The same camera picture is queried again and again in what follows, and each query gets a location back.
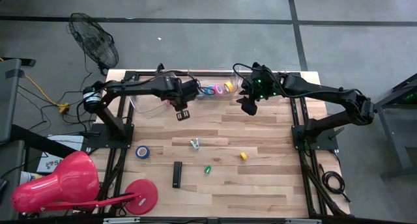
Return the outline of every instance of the white clip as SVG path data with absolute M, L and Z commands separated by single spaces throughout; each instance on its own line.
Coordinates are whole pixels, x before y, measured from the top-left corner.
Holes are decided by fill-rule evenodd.
M 194 141 L 191 139 L 191 145 L 194 147 L 194 150 L 199 150 L 200 149 L 200 139 L 199 138 L 195 138 L 195 143 Z

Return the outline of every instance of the gray floor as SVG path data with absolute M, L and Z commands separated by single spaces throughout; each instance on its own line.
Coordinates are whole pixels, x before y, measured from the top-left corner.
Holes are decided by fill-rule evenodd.
M 300 20 L 413 21 L 415 0 L 295 0 Z M 288 0 L 4 0 L 0 14 L 68 16 L 84 12 L 98 17 L 221 18 L 290 20 Z M 227 25 L 180 23 L 102 23 L 116 41 L 117 68 L 230 69 L 236 62 L 254 61 L 273 69 L 300 70 L 292 25 Z M 301 26 L 302 41 L 311 71 L 323 85 L 358 88 L 377 101 L 387 90 L 416 72 L 417 27 Z M 64 91 L 79 88 L 87 74 L 83 53 L 66 23 L 0 21 L 0 54 L 30 57 L 34 68 L 25 68 L 54 100 Z M 94 74 L 87 84 L 103 80 L 87 58 Z M 34 87 L 21 80 L 32 91 Z M 36 105 L 44 102 L 28 96 Z M 66 102 L 79 100 L 70 94 Z M 341 110 L 328 104 L 329 113 Z M 82 130 L 62 122 L 54 108 L 45 110 L 52 127 L 43 135 Z M 39 110 L 20 98 L 14 122 L 30 127 L 40 121 Z M 46 128 L 39 126 L 35 131 Z M 338 136 L 342 173 L 351 212 L 358 217 L 417 221 L 417 179 L 382 182 L 379 175 L 397 169 L 376 118 L 369 126 L 347 126 Z

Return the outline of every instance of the white paper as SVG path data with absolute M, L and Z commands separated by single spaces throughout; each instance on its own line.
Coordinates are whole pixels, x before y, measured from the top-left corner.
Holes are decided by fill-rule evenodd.
M 48 139 L 57 141 L 67 147 L 73 148 L 75 150 L 81 150 L 81 146 L 83 145 L 82 142 L 84 140 L 83 136 L 77 135 L 54 135 L 49 136 Z M 47 154 L 47 158 L 41 158 L 38 165 L 38 173 L 52 173 L 53 170 L 57 167 L 59 162 L 63 159 L 57 156 L 52 156 L 48 153 L 44 153 L 43 155 Z

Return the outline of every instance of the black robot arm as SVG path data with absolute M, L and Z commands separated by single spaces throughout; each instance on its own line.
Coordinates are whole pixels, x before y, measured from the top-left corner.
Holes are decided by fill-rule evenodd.
M 102 97 L 100 91 L 106 90 Z M 181 79 L 169 76 L 156 76 L 146 81 L 108 81 L 96 82 L 83 91 L 84 109 L 89 113 L 95 113 L 108 126 L 112 139 L 123 139 L 123 121 L 115 117 L 107 106 L 119 96 L 155 95 L 161 101 L 168 100 L 177 111 L 177 119 L 184 120 L 190 117 L 185 110 L 187 102 L 195 99 L 198 94 L 198 80 L 192 79 L 182 83 Z
M 242 104 L 242 110 L 249 115 L 256 114 L 255 101 L 269 99 L 272 96 L 288 98 L 309 97 L 317 100 L 342 105 L 345 110 L 320 120 L 310 119 L 304 126 L 303 138 L 314 143 L 317 136 L 325 131 L 346 124 L 371 124 L 374 118 L 374 104 L 359 90 L 344 90 L 342 87 L 333 88 L 308 83 L 295 74 L 273 73 L 265 65 L 254 63 L 250 77 L 245 77 L 242 83 L 244 89 L 240 94 L 247 95 L 237 100 Z

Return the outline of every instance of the wooden tabletop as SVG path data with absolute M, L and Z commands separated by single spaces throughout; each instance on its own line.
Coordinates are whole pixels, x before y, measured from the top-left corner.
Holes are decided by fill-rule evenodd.
M 110 70 L 107 79 L 121 80 L 124 73 L 125 70 Z M 301 72 L 301 76 L 311 83 L 320 83 L 317 72 Z M 197 79 L 202 86 L 223 85 L 230 80 L 198 76 Z M 300 161 L 290 131 L 293 118 L 289 99 L 260 101 L 257 114 L 249 116 L 240 109 L 237 98 L 235 92 L 189 102 L 191 118 L 179 122 L 171 106 L 154 96 L 136 96 L 134 142 L 126 157 L 121 193 L 137 179 L 154 182 L 158 204 L 146 216 L 307 217 Z M 326 116 L 324 102 L 310 98 L 306 102 L 311 118 Z M 128 97 L 124 116 L 129 103 Z M 115 99 L 109 106 L 114 115 L 118 105 L 119 99 Z M 201 139 L 198 151 L 190 144 L 196 137 Z M 135 150 L 140 145 L 150 148 L 149 158 L 136 157 Z M 248 160 L 240 159 L 241 152 L 246 153 Z M 91 155 L 101 180 L 108 153 L 108 149 L 102 148 Z M 317 160 L 326 171 L 340 173 L 331 153 L 317 151 Z M 180 189 L 172 188 L 174 161 L 182 161 Z M 205 174 L 208 165 L 212 169 Z M 319 210 L 317 192 L 311 190 L 315 208 Z M 349 213 L 348 203 L 341 195 L 330 196 Z

